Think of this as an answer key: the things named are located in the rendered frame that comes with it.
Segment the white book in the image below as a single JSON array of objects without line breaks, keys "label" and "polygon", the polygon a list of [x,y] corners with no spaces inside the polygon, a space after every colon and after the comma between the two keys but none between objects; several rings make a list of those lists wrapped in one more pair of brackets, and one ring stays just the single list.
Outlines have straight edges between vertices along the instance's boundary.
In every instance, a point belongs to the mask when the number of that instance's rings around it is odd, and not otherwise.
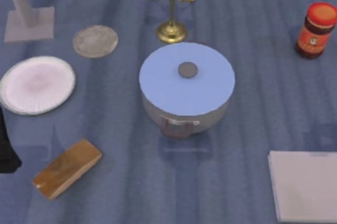
[{"label": "white book", "polygon": [[279,222],[337,223],[337,152],[271,151]]}]

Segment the pot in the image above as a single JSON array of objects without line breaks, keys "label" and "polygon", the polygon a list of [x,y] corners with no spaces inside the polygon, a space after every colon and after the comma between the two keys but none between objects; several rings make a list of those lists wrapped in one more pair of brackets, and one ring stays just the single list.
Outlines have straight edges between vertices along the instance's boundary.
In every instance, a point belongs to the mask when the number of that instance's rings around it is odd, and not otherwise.
[{"label": "pot", "polygon": [[231,64],[197,43],[166,45],[150,54],[139,74],[144,108],[164,136],[185,139],[214,126],[233,93]]}]

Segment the table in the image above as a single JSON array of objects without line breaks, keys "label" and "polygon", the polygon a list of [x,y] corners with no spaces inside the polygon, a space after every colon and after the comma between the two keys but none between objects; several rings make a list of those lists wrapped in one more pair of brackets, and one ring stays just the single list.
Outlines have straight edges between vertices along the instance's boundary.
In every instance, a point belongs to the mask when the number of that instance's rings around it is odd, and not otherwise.
[{"label": "table", "polygon": [[[0,76],[39,55],[69,62],[77,76],[70,99],[40,116],[4,110],[23,166],[0,175],[1,224],[273,224],[277,223],[270,150],[337,151],[337,34],[321,58],[293,50],[308,5],[337,0],[197,0],[179,4],[187,40],[224,54],[236,73],[225,117],[189,141],[161,136],[141,102],[138,71],[164,44],[156,26],[167,2],[32,0],[55,6],[55,39],[0,43]],[[0,0],[3,41],[11,0]],[[87,59],[72,48],[76,32],[103,24],[119,35],[109,56]],[[33,177],[64,149],[88,138],[102,160],[53,201]]]}]

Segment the gray knob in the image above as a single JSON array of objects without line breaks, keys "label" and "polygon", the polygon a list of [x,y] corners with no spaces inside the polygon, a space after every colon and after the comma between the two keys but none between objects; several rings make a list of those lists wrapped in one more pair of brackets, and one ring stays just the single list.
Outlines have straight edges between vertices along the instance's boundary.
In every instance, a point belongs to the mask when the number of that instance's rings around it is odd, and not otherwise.
[{"label": "gray knob", "polygon": [[178,72],[183,78],[193,78],[198,73],[198,67],[192,62],[183,62],[179,65]]}]

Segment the red lid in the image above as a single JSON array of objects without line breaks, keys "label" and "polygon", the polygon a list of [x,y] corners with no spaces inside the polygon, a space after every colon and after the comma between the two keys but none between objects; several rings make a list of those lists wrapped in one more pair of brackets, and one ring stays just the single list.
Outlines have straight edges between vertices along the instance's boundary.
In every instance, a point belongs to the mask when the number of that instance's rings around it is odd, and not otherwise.
[{"label": "red lid", "polygon": [[325,2],[313,3],[308,9],[308,18],[315,24],[331,26],[337,22],[336,8]]}]

